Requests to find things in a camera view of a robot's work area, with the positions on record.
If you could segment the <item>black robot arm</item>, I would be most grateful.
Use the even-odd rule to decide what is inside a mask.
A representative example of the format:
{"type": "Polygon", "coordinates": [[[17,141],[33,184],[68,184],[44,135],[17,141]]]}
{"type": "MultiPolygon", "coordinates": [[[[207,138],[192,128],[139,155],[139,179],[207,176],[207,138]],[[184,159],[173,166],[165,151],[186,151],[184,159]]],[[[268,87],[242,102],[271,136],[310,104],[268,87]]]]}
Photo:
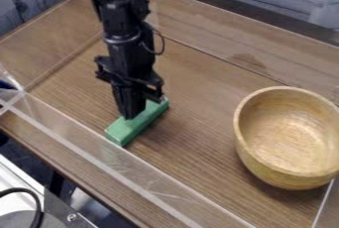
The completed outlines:
{"type": "Polygon", "coordinates": [[[96,77],[111,84],[123,118],[132,119],[145,110],[145,102],[160,102],[163,78],[153,70],[157,30],[145,22],[148,0],[89,0],[103,27],[108,54],[97,56],[96,77]]]}

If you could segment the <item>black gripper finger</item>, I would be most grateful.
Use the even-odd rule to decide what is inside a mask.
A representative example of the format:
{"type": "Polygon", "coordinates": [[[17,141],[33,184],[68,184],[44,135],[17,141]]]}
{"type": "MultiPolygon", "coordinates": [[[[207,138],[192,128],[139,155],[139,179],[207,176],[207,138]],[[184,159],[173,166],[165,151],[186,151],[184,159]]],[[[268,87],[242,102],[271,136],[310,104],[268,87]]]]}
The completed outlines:
{"type": "Polygon", "coordinates": [[[132,118],[132,102],[131,102],[131,89],[125,86],[112,86],[113,98],[120,115],[125,119],[132,118]]]}
{"type": "Polygon", "coordinates": [[[143,95],[143,90],[137,87],[132,87],[129,93],[129,116],[136,117],[144,109],[145,98],[143,95]]]}

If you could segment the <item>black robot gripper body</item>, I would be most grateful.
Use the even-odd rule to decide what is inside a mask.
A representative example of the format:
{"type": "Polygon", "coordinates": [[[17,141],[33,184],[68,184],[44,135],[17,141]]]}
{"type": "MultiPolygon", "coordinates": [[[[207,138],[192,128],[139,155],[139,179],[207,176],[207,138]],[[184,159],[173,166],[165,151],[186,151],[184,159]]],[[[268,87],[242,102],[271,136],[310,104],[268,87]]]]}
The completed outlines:
{"type": "Polygon", "coordinates": [[[153,69],[155,57],[153,36],[135,35],[131,37],[104,36],[107,56],[97,56],[96,77],[113,85],[143,90],[144,98],[161,102],[164,80],[153,69]]]}

